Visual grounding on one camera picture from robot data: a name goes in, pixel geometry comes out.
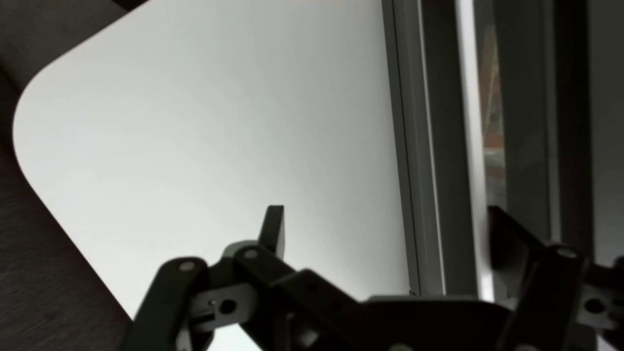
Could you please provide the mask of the grey oven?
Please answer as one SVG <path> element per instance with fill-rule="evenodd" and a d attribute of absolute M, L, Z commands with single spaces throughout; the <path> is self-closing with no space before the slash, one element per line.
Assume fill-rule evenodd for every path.
<path fill-rule="evenodd" d="M 479 298 L 455 0 L 383 0 L 410 298 L 372 304 L 390 351 L 499 351 Z M 487 211 L 610 267 L 624 255 L 624 0 L 474 0 Z M 600 336 L 578 328 L 580 351 Z"/>

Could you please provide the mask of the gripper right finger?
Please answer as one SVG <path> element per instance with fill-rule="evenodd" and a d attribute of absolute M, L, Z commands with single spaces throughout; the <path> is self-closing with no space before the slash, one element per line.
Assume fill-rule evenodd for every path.
<path fill-rule="evenodd" d="M 624 255 L 595 264 L 568 245 L 544 244 L 500 207 L 487 216 L 491 269 L 517 293 L 499 351 L 580 351 L 580 326 L 624 351 Z"/>

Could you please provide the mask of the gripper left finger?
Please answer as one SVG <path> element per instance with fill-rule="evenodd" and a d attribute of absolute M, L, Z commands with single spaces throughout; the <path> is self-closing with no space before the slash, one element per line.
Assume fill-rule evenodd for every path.
<path fill-rule="evenodd" d="M 157 271 L 119 351 L 207 351 L 238 324 L 262 351 L 371 351 L 363 305 L 314 271 L 283 261 L 285 207 L 270 205 L 257 240 L 208 265 L 199 257 Z"/>

